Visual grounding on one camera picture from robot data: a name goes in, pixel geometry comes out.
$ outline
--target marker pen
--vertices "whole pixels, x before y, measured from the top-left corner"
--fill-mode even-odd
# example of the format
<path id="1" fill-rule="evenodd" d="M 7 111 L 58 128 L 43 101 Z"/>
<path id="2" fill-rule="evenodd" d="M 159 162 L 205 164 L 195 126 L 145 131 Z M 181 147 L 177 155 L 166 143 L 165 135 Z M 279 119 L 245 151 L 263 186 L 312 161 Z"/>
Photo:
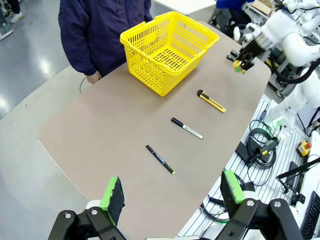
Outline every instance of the marker pen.
<path id="1" fill-rule="evenodd" d="M 156 152 L 155 150 L 153 150 L 148 144 L 145 145 L 145 147 L 150 151 L 150 153 L 153 154 L 153 156 L 155 156 L 156 159 L 159 160 L 159 162 L 171 173 L 171 174 L 175 174 L 175 170 L 172 169 L 172 167 L 170 167 Z"/>
<path id="2" fill-rule="evenodd" d="M 204 137 L 201 136 L 199 133 L 197 133 L 196 131 L 193 131 L 191 128 L 187 127 L 186 125 L 184 125 L 182 122 L 180 122 L 178 119 L 176 118 L 171 118 L 171 121 L 174 122 L 175 124 L 177 124 L 178 126 L 180 126 L 181 128 L 183 128 L 184 130 L 188 131 L 189 133 L 195 135 L 196 137 L 203 139 Z"/>

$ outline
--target keyboard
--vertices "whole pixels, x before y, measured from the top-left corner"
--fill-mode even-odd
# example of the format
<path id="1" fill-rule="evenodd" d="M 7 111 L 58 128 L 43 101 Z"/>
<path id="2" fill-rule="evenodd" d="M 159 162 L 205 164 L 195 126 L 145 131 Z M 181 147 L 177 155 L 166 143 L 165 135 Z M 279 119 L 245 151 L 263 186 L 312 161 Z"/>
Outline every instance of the keyboard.
<path id="1" fill-rule="evenodd" d="M 305 217 L 301 225 L 301 234 L 304 240 L 312 239 L 318 218 L 320 215 L 320 197 L 313 191 L 311 194 L 308 208 L 306 209 Z"/>

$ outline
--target navy jacket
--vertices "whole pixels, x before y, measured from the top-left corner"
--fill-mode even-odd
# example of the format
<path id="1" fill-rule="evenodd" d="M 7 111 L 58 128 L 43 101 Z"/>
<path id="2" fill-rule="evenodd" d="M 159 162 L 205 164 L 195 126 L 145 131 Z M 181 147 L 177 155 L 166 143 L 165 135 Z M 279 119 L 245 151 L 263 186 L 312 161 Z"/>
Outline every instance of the navy jacket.
<path id="1" fill-rule="evenodd" d="M 104 77 L 126 62 L 120 34 L 152 20 L 151 0 L 61 0 L 61 42 L 71 66 Z"/>
<path id="2" fill-rule="evenodd" d="M 216 7 L 218 9 L 235 9 L 240 11 L 245 2 L 253 2 L 254 0 L 217 0 Z"/>

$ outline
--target tan table surface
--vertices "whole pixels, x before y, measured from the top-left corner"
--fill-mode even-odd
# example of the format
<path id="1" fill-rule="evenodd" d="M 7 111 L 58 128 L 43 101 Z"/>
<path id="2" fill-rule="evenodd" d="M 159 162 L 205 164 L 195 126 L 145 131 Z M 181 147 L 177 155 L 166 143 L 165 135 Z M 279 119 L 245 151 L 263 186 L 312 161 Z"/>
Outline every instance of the tan table surface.
<path id="1" fill-rule="evenodd" d="M 126 206 L 118 226 L 133 239 L 176 236 L 226 166 L 268 83 L 270 70 L 258 59 L 245 74 L 236 73 L 226 55 L 240 45 L 210 28 L 220 40 L 165 97 L 124 64 L 40 130 L 42 145 L 89 200 L 101 199 L 110 177 L 120 177 Z M 226 112 L 200 99 L 200 89 Z M 172 117 L 204 138 L 178 127 Z"/>

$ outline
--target green sponge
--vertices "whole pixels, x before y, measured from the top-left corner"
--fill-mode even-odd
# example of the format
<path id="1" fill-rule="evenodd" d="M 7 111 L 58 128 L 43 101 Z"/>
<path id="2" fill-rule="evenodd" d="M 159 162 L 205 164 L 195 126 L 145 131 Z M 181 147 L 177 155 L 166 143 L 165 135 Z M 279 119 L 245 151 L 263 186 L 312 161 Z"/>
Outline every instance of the green sponge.
<path id="1" fill-rule="evenodd" d="M 122 208 L 125 206 L 125 196 L 122 189 L 120 178 L 112 177 L 99 207 L 106 211 L 110 221 L 114 226 L 117 226 Z"/>
<path id="2" fill-rule="evenodd" d="M 229 217 L 232 218 L 238 209 L 239 204 L 245 199 L 245 195 L 233 171 L 222 171 L 220 190 L 225 208 Z"/>

